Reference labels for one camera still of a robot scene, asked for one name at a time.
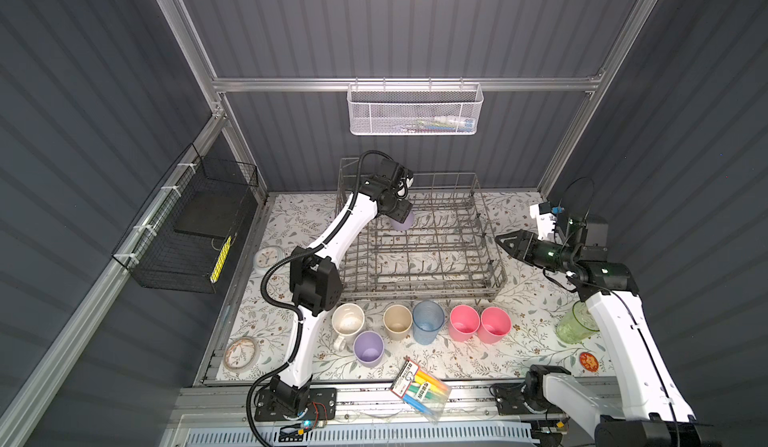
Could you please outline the yellow marker pen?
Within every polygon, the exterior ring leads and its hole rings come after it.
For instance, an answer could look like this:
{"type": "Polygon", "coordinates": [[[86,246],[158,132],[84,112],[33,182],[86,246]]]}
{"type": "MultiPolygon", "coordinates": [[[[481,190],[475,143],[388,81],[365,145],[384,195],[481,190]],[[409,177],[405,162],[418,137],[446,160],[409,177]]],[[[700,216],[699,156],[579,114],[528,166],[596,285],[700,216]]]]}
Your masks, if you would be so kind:
{"type": "Polygon", "coordinates": [[[226,240],[223,242],[221,248],[218,250],[219,254],[217,256],[216,262],[211,270],[209,281],[212,284],[216,284],[219,281],[219,278],[221,276],[221,273],[224,269],[224,266],[226,264],[226,260],[229,254],[229,251],[231,249],[233,242],[233,237],[228,236],[226,240]]]}

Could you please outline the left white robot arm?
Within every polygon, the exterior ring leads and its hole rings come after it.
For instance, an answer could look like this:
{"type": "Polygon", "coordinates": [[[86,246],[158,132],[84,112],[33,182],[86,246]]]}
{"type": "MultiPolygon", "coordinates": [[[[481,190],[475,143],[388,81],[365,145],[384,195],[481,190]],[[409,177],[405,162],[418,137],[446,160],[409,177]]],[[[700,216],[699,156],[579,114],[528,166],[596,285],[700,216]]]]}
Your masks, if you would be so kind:
{"type": "Polygon", "coordinates": [[[328,228],[307,247],[296,247],[262,277],[260,292],[271,306],[294,315],[286,360],[263,381],[274,400],[291,416],[309,403],[312,358],[319,328],[343,292],[339,265],[358,235],[374,219],[386,216],[399,223],[412,211],[407,199],[413,172],[378,150],[363,152],[357,161],[351,196],[328,228]],[[270,296],[267,284],[280,268],[289,268],[291,300],[270,296]]]}

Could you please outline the floral table mat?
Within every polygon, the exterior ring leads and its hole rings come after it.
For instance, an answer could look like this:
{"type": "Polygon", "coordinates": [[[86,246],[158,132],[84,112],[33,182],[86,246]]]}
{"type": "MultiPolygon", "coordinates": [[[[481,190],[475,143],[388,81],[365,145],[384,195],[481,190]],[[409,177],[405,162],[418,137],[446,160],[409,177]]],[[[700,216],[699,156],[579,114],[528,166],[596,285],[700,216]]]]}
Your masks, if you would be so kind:
{"type": "MultiPolygon", "coordinates": [[[[288,254],[296,245],[306,245],[317,238],[335,216],[336,195],[323,193],[280,193],[269,211],[266,230],[259,246],[274,245],[288,254]]],[[[555,333],[559,319],[576,301],[576,296],[548,281],[539,271],[505,257],[505,286],[491,301],[469,305],[477,311],[493,305],[505,310],[512,321],[511,331],[498,343],[485,344],[477,338],[454,342],[446,328],[429,345],[416,343],[411,336],[404,340],[386,339],[381,363],[368,368],[360,364],[349,348],[335,351],[335,332],[329,320],[324,321],[313,360],[316,381],[390,380],[411,357],[431,373],[443,379],[501,379],[524,376],[532,364],[556,364],[568,368],[576,376],[610,376],[613,366],[604,341],[594,335],[577,344],[565,344],[555,333]],[[582,368],[579,353],[587,351],[597,357],[600,369],[591,373],[582,368]]],[[[284,360],[291,340],[292,316],[263,301],[259,286],[262,275],[253,270],[253,259],[247,261],[251,271],[229,339],[254,338],[260,355],[250,369],[227,370],[224,353],[213,361],[212,381],[249,384],[260,375],[276,368],[284,360]]]]}

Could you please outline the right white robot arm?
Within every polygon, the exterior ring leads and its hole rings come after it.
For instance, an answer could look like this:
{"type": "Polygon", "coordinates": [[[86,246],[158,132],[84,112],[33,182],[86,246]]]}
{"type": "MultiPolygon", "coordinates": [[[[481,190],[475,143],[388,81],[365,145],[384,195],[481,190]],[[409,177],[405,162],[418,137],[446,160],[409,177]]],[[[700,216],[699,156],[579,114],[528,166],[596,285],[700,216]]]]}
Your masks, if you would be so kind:
{"type": "Polygon", "coordinates": [[[542,239],[535,232],[499,234],[511,257],[545,274],[562,273],[596,321],[621,395],[621,406],[599,400],[571,373],[533,365],[522,393],[535,411],[558,408],[597,446],[718,446],[715,428],[697,420],[675,385],[645,319],[639,289],[621,263],[583,260],[581,245],[542,239]]]}

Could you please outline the pink cup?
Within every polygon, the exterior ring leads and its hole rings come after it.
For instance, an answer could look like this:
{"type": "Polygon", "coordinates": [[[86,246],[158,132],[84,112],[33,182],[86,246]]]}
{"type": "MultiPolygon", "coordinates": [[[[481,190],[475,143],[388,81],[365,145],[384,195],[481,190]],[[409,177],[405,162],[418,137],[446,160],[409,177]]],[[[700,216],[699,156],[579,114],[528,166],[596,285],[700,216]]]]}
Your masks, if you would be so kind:
{"type": "Polygon", "coordinates": [[[457,305],[448,318],[449,335],[455,342],[466,342],[478,331],[480,322],[480,314],[473,307],[457,305]]]}
{"type": "Polygon", "coordinates": [[[485,344],[500,342],[512,329],[512,321],[506,311],[499,307],[487,307],[480,314],[477,331],[479,340],[485,344]]]}

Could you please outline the pens in wall basket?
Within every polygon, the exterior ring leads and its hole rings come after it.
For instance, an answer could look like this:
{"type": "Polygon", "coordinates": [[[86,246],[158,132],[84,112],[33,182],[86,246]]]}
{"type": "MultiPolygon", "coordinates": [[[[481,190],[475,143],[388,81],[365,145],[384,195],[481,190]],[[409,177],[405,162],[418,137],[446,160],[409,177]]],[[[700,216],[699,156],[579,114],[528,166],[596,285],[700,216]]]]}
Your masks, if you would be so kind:
{"type": "Polygon", "coordinates": [[[474,134],[476,132],[476,119],[462,116],[437,116],[410,120],[398,125],[397,129],[405,133],[458,133],[474,134]]]}

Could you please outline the green translucent cup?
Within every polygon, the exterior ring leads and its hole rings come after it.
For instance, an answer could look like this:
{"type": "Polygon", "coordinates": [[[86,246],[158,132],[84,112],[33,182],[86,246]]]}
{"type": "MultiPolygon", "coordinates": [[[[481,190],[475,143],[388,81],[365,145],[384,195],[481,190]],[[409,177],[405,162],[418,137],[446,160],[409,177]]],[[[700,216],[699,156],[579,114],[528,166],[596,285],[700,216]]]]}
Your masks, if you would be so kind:
{"type": "Polygon", "coordinates": [[[557,338],[565,344],[580,343],[600,329],[583,301],[575,302],[555,327],[557,338]]]}

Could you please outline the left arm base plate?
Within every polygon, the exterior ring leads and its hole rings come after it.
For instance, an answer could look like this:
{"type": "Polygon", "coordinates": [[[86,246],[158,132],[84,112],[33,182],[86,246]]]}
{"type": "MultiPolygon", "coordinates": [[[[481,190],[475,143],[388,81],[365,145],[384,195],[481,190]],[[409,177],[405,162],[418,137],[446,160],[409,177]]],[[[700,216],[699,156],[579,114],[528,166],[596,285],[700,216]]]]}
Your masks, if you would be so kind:
{"type": "Polygon", "coordinates": [[[271,387],[260,389],[253,399],[255,421],[333,420],[336,415],[338,390],[310,387],[281,391],[271,387]]]}

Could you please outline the highlighter marker pack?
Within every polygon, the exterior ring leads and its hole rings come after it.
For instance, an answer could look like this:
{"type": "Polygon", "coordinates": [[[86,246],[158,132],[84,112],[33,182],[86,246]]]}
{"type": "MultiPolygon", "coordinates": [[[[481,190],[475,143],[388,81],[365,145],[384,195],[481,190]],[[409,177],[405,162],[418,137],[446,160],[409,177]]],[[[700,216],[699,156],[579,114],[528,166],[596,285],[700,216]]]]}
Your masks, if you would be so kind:
{"type": "Polygon", "coordinates": [[[451,396],[452,388],[406,357],[390,384],[389,391],[432,423],[438,423],[451,396]]]}

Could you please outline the lilac cup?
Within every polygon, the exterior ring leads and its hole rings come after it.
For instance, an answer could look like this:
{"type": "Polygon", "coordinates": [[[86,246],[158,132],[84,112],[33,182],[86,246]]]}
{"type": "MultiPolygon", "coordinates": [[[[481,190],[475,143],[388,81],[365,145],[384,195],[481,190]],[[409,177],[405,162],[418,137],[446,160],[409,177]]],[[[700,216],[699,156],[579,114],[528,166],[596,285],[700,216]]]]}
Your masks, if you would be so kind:
{"type": "Polygon", "coordinates": [[[394,219],[390,220],[391,228],[396,231],[407,231],[415,222],[415,214],[411,211],[402,222],[398,222],[394,219]]]}

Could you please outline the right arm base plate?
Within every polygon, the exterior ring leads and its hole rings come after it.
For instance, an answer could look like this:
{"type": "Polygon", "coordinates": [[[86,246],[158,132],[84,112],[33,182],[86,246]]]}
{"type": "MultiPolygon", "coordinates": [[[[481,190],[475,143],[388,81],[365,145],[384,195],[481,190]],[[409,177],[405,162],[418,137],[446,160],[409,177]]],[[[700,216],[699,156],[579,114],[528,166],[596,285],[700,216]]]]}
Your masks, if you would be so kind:
{"type": "Polygon", "coordinates": [[[499,415],[539,414],[544,416],[563,414],[563,411],[546,400],[526,391],[524,382],[495,383],[489,387],[499,415]]]}

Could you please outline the red round sticker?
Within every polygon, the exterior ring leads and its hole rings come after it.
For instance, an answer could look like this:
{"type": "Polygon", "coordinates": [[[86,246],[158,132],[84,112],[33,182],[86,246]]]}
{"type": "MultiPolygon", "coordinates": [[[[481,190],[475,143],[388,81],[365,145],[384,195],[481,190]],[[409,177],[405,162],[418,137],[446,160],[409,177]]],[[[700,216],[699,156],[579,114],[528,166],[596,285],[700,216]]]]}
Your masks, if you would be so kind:
{"type": "Polygon", "coordinates": [[[579,353],[579,362],[582,368],[591,373],[597,373],[600,369],[599,360],[590,352],[583,351],[579,353]]]}

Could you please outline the tape roll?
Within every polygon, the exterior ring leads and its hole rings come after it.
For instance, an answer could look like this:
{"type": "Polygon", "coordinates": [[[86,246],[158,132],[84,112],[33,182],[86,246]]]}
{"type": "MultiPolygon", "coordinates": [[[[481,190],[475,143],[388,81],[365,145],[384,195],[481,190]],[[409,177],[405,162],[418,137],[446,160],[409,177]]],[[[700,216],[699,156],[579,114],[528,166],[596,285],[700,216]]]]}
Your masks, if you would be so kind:
{"type": "Polygon", "coordinates": [[[249,336],[234,339],[227,346],[223,363],[227,370],[242,372],[251,368],[260,355],[258,342],[249,336]]]}

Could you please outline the purple cup front row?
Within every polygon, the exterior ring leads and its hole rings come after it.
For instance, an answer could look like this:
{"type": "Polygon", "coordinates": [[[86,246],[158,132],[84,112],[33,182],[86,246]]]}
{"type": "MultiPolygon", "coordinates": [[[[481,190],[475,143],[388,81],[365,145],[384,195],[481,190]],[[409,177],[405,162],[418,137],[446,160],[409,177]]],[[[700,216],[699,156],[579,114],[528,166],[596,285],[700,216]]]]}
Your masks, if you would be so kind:
{"type": "Polygon", "coordinates": [[[357,361],[368,368],[374,368],[381,362],[384,350],[384,340],[375,331],[360,333],[353,344],[353,352],[357,361]]]}

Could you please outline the beige cup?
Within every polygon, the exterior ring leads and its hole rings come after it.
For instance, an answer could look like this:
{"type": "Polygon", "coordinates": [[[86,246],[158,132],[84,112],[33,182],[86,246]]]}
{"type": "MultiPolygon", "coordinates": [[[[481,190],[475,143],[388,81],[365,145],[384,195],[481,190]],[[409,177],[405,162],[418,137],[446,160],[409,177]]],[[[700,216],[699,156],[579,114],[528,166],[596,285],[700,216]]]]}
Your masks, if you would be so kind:
{"type": "Polygon", "coordinates": [[[401,304],[390,305],[384,311],[383,323],[391,340],[404,340],[408,336],[413,324],[411,310],[401,304]]]}

